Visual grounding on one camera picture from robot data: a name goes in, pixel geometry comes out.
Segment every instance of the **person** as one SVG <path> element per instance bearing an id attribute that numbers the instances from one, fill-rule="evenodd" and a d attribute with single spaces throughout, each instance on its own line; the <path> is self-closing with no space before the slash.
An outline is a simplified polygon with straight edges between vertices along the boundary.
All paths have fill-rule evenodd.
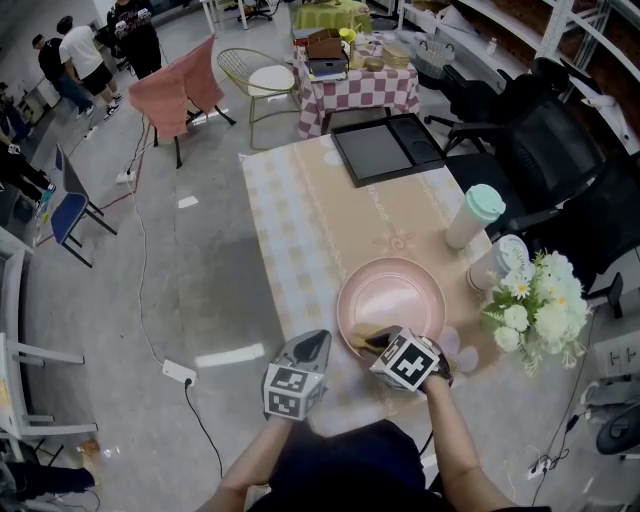
<path id="1" fill-rule="evenodd" d="M 40 190 L 53 192 L 56 189 L 56 186 L 46 176 L 44 172 L 36 171 L 31 167 L 20 153 L 20 148 L 0 134 L 0 181 L 10 183 L 18 188 L 25 196 L 36 203 L 36 209 L 38 209 L 42 200 L 42 192 Z M 31 183 L 25 181 L 23 177 L 27 178 Z"/>
<path id="2" fill-rule="evenodd" d="M 62 39 L 54 37 L 48 41 L 42 34 L 33 38 L 33 48 L 38 50 L 38 63 L 44 76 L 63 98 L 68 98 L 78 107 L 79 118 L 82 114 L 90 117 L 94 106 L 84 91 L 76 84 L 65 71 L 60 62 L 60 43 Z"/>
<path id="3" fill-rule="evenodd" d="M 16 136 L 13 140 L 17 143 L 29 137 L 31 132 L 29 127 L 23 121 L 20 112 L 16 109 L 14 105 L 15 100 L 7 94 L 7 88 L 7 84 L 0 82 L 0 116 L 8 119 L 11 126 L 13 126 L 13 131 L 16 132 Z"/>
<path id="4" fill-rule="evenodd" d="M 56 28 L 64 36 L 60 43 L 60 61 L 76 84 L 82 83 L 91 94 L 100 95 L 107 103 L 104 115 L 107 121 L 120 108 L 116 102 L 122 95 L 96 48 L 93 31 L 86 25 L 74 27 L 72 16 L 62 18 Z"/>
<path id="5" fill-rule="evenodd" d="M 151 25 L 153 7 L 149 0 L 116 0 L 107 13 L 107 24 L 119 40 L 118 46 L 138 79 L 162 67 L 160 41 Z"/>
<path id="6" fill-rule="evenodd" d="M 271 491 L 253 502 L 251 512 L 516 507 L 483 472 L 447 377 L 432 373 L 421 388 L 428 398 L 441 494 L 425 489 L 415 443 L 388 420 L 323 438 L 304 422 L 271 416 L 198 512 L 240 512 L 249 488 L 267 483 Z"/>

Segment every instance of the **beige tablecloth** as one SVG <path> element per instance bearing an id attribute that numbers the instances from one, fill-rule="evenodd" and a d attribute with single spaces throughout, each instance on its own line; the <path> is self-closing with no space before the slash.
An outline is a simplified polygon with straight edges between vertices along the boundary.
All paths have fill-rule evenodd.
<path id="1" fill-rule="evenodd" d="M 336 299 L 348 276 L 381 256 L 407 258 L 438 280 L 447 301 L 445 352 L 465 380 L 498 356 L 480 329 L 480 296 L 467 285 L 470 261 L 491 246 L 482 233 L 461 252 L 444 231 L 463 194 L 441 168 L 356 189 L 329 135 L 246 158 L 243 169 L 271 291 L 285 338 L 328 329 L 329 392 L 312 411 L 314 430 L 333 436 L 424 400 L 395 391 L 345 347 Z"/>

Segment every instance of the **checkered table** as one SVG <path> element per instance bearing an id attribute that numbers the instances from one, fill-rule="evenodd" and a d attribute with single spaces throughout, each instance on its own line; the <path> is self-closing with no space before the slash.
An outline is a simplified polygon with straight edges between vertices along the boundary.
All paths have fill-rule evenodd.
<path id="1" fill-rule="evenodd" d="M 369 44 L 356 48 L 361 57 L 380 57 L 382 44 L 388 37 L 374 34 Z M 388 107 L 393 113 L 420 112 L 418 72 L 409 64 L 407 69 L 385 66 L 381 71 L 350 70 L 346 80 L 311 82 L 306 50 L 294 50 L 294 75 L 300 88 L 300 121 L 298 133 L 303 139 L 322 134 L 322 123 L 328 113 L 370 107 Z"/>
<path id="2" fill-rule="evenodd" d="M 309 418 L 316 432 L 334 436 L 424 401 L 373 376 L 337 327 L 343 283 L 372 259 L 410 259 L 438 279 L 449 305 L 438 342 L 457 382 L 497 359 L 480 328 L 482 298 L 465 278 L 491 243 L 483 232 L 464 251 L 446 246 L 444 229 L 464 199 L 446 167 L 355 189 L 329 135 L 246 157 L 242 167 L 284 338 L 315 329 L 333 336 L 329 391 Z"/>

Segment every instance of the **gray floor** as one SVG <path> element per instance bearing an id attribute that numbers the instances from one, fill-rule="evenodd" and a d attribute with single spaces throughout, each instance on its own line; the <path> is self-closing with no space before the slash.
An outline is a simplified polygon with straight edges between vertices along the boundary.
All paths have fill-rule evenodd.
<path id="1" fill-rule="evenodd" d="M 252 22 L 246 32 L 234 13 L 228 16 L 231 20 L 218 24 L 215 53 L 229 47 L 261 49 L 276 57 L 290 52 L 285 4 L 272 23 Z M 171 61 L 202 42 L 208 29 L 204 15 L 196 12 L 164 25 L 159 34 Z M 214 72 L 222 81 L 217 64 Z M 123 92 L 132 80 L 126 73 L 118 76 Z M 229 109 L 238 124 L 230 127 L 215 117 L 183 137 L 184 166 L 178 171 L 171 141 L 148 149 L 136 201 L 148 247 L 143 316 L 159 358 L 193 367 L 197 356 L 254 343 L 266 348 L 261 359 L 201 370 L 192 390 L 227 469 L 264 424 L 260 380 L 268 357 L 283 340 L 238 162 L 238 154 L 251 153 L 248 101 L 228 80 L 221 86 L 226 96 L 220 107 Z M 422 90 L 421 97 L 422 114 L 447 115 L 441 95 Z M 281 101 L 270 102 L 268 108 L 283 107 L 277 103 Z M 57 108 L 34 163 L 51 169 L 57 140 L 73 151 L 71 161 L 95 203 L 106 204 L 123 195 L 127 187 L 116 185 L 115 176 L 133 154 L 141 122 L 126 98 L 122 105 L 108 123 L 97 123 L 87 141 L 82 137 L 88 120 L 75 120 L 65 105 Z M 94 123 L 102 113 L 96 115 Z M 338 117 L 346 121 L 346 116 Z M 257 143 L 293 142 L 295 124 L 293 114 L 270 118 L 258 125 Z M 59 180 L 56 171 L 52 176 Z M 199 203 L 178 209 L 177 202 L 191 195 Z M 91 221 L 83 221 L 79 228 L 92 270 L 53 241 L 42 244 L 30 263 L 25 341 L 86 358 L 82 368 L 48 366 L 30 371 L 35 408 L 54 414 L 60 422 L 98 423 L 103 450 L 97 488 L 101 510 L 188 512 L 215 490 L 217 459 L 185 402 L 182 386 L 162 375 L 140 328 L 143 234 L 132 198 L 110 206 L 106 220 L 118 230 L 117 237 Z M 581 381 L 587 382 L 591 375 L 589 363 Z M 525 446 L 547 451 L 575 377 L 576 372 L 549 364 L 529 379 L 516 360 L 504 357 L 455 390 L 488 474 L 512 496 L 510 476 L 520 504 L 531 502 L 539 483 L 524 479 L 527 466 L 537 458 Z M 426 411 L 398 418 L 398 423 L 422 445 L 428 434 Z M 555 510 L 579 510 L 588 497 L 625 500 L 638 490 L 638 463 L 598 455 L 593 428 L 581 421 L 569 434 L 571 453 L 547 477 L 538 503 L 551 504 Z M 59 441 L 73 447 L 82 438 L 67 436 Z M 75 458 L 73 449 L 65 450 L 62 461 L 71 464 Z M 591 477 L 594 484 L 583 494 Z M 95 509 L 92 496 L 66 500 Z"/>

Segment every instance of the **office chair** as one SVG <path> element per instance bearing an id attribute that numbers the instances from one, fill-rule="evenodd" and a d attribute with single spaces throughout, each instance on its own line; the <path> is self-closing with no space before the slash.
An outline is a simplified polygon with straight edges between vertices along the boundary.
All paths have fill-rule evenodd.
<path id="1" fill-rule="evenodd" d="M 505 125 L 525 112 L 543 95 L 558 96 L 569 85 L 569 74 L 560 64 L 541 57 L 535 59 L 531 66 L 531 74 L 525 73 L 512 79 L 499 69 L 498 73 L 505 79 L 506 86 L 498 94 L 493 88 L 481 80 L 466 80 L 452 66 L 444 66 L 449 85 L 442 92 L 451 102 L 451 113 L 466 123 L 492 123 Z M 425 124 L 432 121 L 451 128 L 459 122 L 438 116 L 426 116 Z M 449 133 L 449 142 L 444 152 L 448 153 L 465 138 L 471 139 L 479 151 L 484 151 L 480 138 L 492 142 L 492 133 L 475 136 L 467 133 L 465 137 Z"/>
<path id="2" fill-rule="evenodd" d="M 564 203 L 512 219 L 506 233 L 517 234 L 530 254 L 558 251 L 573 265 L 584 290 L 598 274 L 640 245 L 640 152 L 620 155 L 602 163 L 593 183 Z M 611 286 L 585 297 L 607 296 L 616 316 L 622 293 L 622 277 Z"/>
<path id="3" fill-rule="evenodd" d="M 265 0 L 248 0 L 243 2 L 245 7 L 250 7 L 251 12 L 249 14 L 245 14 L 245 19 L 249 21 L 252 18 L 265 18 L 268 21 L 272 21 L 271 17 L 271 7 Z M 266 6 L 263 8 L 258 7 L 260 4 Z M 242 21 L 242 17 L 238 16 L 238 21 Z"/>
<path id="4" fill-rule="evenodd" d="M 466 124 L 452 128 L 465 132 Z M 495 156 L 484 152 L 447 159 L 447 167 L 463 191 L 479 183 L 496 189 L 507 209 L 488 227 L 493 237 L 508 221 L 554 208 L 576 195 L 602 169 L 602 157 L 568 108 L 544 96 L 506 126 L 476 123 L 468 129 L 479 137 L 490 133 Z"/>

